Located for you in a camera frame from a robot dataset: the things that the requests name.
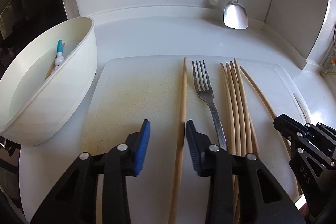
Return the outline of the wall power outlet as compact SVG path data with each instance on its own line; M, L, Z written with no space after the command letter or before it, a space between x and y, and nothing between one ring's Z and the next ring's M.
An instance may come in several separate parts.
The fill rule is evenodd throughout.
M327 75L335 75L335 56L335 48L333 48L322 66L322 71L320 71L320 75L322 77Z

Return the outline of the teal white handled spoon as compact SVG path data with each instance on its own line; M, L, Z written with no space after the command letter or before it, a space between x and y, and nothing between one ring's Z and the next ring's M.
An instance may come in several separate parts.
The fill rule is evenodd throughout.
M56 48L56 58L54 61L54 65L58 67L64 61L63 56L63 41L58 40L57 48Z

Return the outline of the white plastic cutting board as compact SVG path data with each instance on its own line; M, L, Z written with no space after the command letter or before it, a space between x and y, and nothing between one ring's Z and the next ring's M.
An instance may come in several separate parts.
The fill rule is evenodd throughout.
M224 131L229 130L223 85L223 65L228 58L187 57L187 112L198 132L217 144L213 119L199 99L193 83L191 60L205 60L214 91L214 103ZM297 100L298 89L280 65L237 60L269 101L276 115L286 114L305 123ZM127 177L131 223L167 223L178 136L182 90L182 56L145 56L113 59L102 70L85 121L81 151L91 155L108 152L137 132L144 119L150 121L150 139L143 169L137 177ZM273 119L260 97L242 75L249 113L252 117L259 156L292 201L299 199L289 155ZM182 181L175 223L205 223L210 178L194 171L185 141Z

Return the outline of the white round bowl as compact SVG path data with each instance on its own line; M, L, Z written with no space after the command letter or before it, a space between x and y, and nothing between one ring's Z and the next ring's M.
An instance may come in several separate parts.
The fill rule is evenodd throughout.
M64 61L45 80L63 41ZM30 42L1 78L1 136L39 145L54 136L86 96L97 70L94 21L62 22Z

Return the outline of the metal fork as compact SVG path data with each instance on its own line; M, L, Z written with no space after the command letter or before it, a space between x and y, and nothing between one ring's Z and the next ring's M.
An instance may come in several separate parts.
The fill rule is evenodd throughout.
M214 93L205 61L192 61L194 87L198 97L207 104L213 118L219 147L228 151L222 122L214 104Z

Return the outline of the wooden chopstick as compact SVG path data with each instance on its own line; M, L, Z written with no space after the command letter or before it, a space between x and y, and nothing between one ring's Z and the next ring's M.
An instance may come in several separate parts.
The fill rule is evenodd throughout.
M229 153L232 155L236 154L236 141L235 141L235 124L234 124L234 113L233 113L233 108L232 108L232 100L231 100L231 94L230 94L230 89L228 86L228 79L227 79L227 73L224 68L223 63L220 64L221 69L223 72L223 77L224 77L224 87L225 87L225 92L226 92L226 102L227 102L227 109L228 109L228 123L229 123Z
M51 75L51 73L55 70L55 62L53 61L52 64L49 67L49 70L46 74L45 80L48 79Z
M187 58L184 58L183 73L182 73L181 104L179 109L177 148L175 154L173 189L171 194L168 224L175 223L178 212L178 199L182 178L183 151L185 141L186 110L187 110Z
M238 62L234 59L235 71L237 74L237 79L239 83L239 91L241 95L241 101L243 106L244 113L244 126L245 126L245 134L247 141L247 153L254 153L256 156L259 155L259 146L257 143L256 133L253 127L252 119L249 114L247 98L245 94L244 84L242 80L242 75L239 70Z
M243 157L247 154L247 138L246 138L243 104L242 104L242 98L240 95L237 73L236 73L235 66L232 61L230 61L230 68L231 68L232 80L234 83L234 92L236 95L236 103L237 103L237 109L238 109L239 129L238 129L238 133L236 134L236 136L238 137L238 144L239 144L240 152L237 154Z
M246 72L246 70L242 66L240 66L239 68L243 72L243 74L245 75L245 77L248 79L248 81L250 82L250 84L253 86L253 88L256 91L256 93L261 98L264 106L268 110L268 112L271 115L272 119L275 119L277 117L276 113L272 109L270 103L268 102L268 100L266 99L266 97L264 96L264 94L262 93L262 91L260 90L260 88L258 87L258 85L254 82L254 80L252 79L252 77ZM286 147L286 150L288 152L289 157L291 157L291 149L290 149L290 144L289 144L288 140L285 137L282 137L282 140L284 142L284 145Z
M230 89L231 104L234 116L234 137L235 137L235 152L234 155L241 155L241 140L240 140L240 121L239 121L239 110L238 103L236 99L236 92L234 87L234 82L231 74L231 69L228 63L226 63L228 85ZM234 177L234 205L235 205L235 215L234 223L239 223L240 213L239 213L239 186L238 177Z

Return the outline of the steel spatula turner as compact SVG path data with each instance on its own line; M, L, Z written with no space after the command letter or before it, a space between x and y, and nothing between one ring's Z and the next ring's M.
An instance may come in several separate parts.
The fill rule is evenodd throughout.
M247 12L239 0L232 0L226 4L223 11L223 23L236 30L248 28Z

